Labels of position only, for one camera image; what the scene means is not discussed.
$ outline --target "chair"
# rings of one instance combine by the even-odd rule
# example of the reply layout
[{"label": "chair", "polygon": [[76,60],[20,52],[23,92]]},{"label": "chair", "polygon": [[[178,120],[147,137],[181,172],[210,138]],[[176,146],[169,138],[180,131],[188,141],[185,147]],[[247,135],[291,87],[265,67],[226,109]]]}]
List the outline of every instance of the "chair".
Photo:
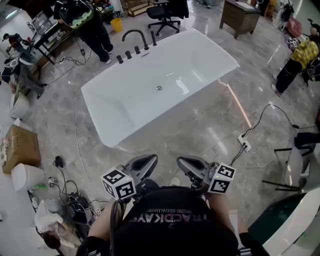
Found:
[{"label": "chair", "polygon": [[286,168],[285,168],[285,176],[284,176],[284,184],[281,183],[275,183],[267,180],[262,180],[263,183],[276,185],[283,188],[276,188],[277,191],[291,191],[291,192],[303,192],[303,188],[307,183],[307,180],[311,172],[306,171],[309,167],[309,170],[311,170],[310,161],[312,157],[308,157],[304,160],[303,156],[309,155],[313,152],[313,149],[310,146],[300,147],[301,150],[308,149],[308,152],[305,152],[303,154],[300,153],[299,149],[297,149],[295,146],[292,148],[279,148],[275,149],[274,152],[279,151],[290,151],[289,159],[286,162]]},{"label": "chair", "polygon": [[151,19],[158,19],[160,22],[155,22],[148,24],[148,28],[150,29],[151,26],[154,25],[161,25],[159,30],[155,33],[156,36],[159,36],[160,31],[165,27],[169,26],[176,30],[175,33],[179,33],[180,30],[176,26],[174,26],[174,23],[177,23],[178,26],[180,25],[180,20],[171,20],[172,17],[179,17],[180,19],[183,19],[184,17],[189,17],[189,9],[188,9],[188,3],[187,0],[169,0],[169,1],[163,1],[155,0],[154,4],[157,6],[150,7],[146,10],[146,13]]}]

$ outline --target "white bathtub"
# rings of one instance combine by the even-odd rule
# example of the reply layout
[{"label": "white bathtub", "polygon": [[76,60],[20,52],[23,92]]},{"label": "white bathtub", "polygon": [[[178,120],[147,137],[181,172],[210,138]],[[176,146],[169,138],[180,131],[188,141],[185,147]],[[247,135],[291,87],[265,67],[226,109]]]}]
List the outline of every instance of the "white bathtub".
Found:
[{"label": "white bathtub", "polygon": [[226,89],[218,80],[228,83],[239,66],[195,29],[149,47],[81,88],[99,137],[108,147],[140,151],[174,133],[217,102]]}]

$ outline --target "person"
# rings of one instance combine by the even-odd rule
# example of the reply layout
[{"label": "person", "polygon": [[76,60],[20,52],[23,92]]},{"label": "person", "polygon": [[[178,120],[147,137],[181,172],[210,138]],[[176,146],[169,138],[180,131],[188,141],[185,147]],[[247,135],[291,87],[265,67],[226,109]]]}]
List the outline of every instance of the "person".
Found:
[{"label": "person", "polygon": [[43,238],[45,244],[51,249],[59,249],[61,245],[78,248],[78,245],[67,240],[66,236],[73,235],[73,228],[69,226],[58,213],[52,213],[48,205],[53,204],[53,200],[41,200],[35,216],[34,222],[38,234]]},{"label": "person", "polygon": [[[59,23],[64,23],[60,17],[62,5],[63,1],[60,0],[57,0],[54,5],[53,18]],[[108,32],[103,25],[103,18],[97,9],[94,10],[93,18],[75,29],[75,32],[99,56],[101,62],[111,63],[109,55],[112,54],[114,46],[110,42]]]},{"label": "person", "polygon": [[271,89],[276,95],[281,97],[284,91],[293,82],[295,77],[302,72],[303,80],[309,79],[307,76],[308,65],[319,55],[320,36],[315,33],[315,29],[312,26],[310,28],[311,36],[309,39],[302,42],[293,52],[288,62],[285,64],[280,73],[273,78],[276,80],[276,84],[271,84]]},{"label": "person", "polygon": [[[125,207],[117,208],[118,228],[114,232],[113,255],[223,255],[238,256],[238,240],[229,219],[233,209],[223,194],[205,194],[206,202],[178,186],[158,187],[150,180],[144,183],[143,197],[132,207],[121,224]],[[92,224],[88,237],[79,246],[76,256],[110,254],[112,204],[107,203],[102,214]],[[253,256],[268,256],[254,240],[242,221],[238,220],[242,245]]]},{"label": "person", "polygon": [[23,53],[27,56],[28,61],[30,61],[31,63],[35,62],[35,58],[32,56],[32,54],[30,52],[28,52],[23,45],[21,44],[21,36],[19,34],[8,34],[5,33],[3,35],[3,40],[9,40],[10,46],[8,47],[8,52],[11,50],[11,48],[15,49],[18,53]]},{"label": "person", "polygon": [[47,84],[41,83],[35,79],[27,65],[19,63],[15,67],[11,67],[10,62],[11,59],[9,58],[4,61],[4,69],[1,72],[1,78],[11,87],[12,93],[16,93],[16,86],[11,81],[11,75],[14,75],[18,84],[34,91],[37,94],[36,98],[39,99],[44,93],[44,87],[47,86]]}]

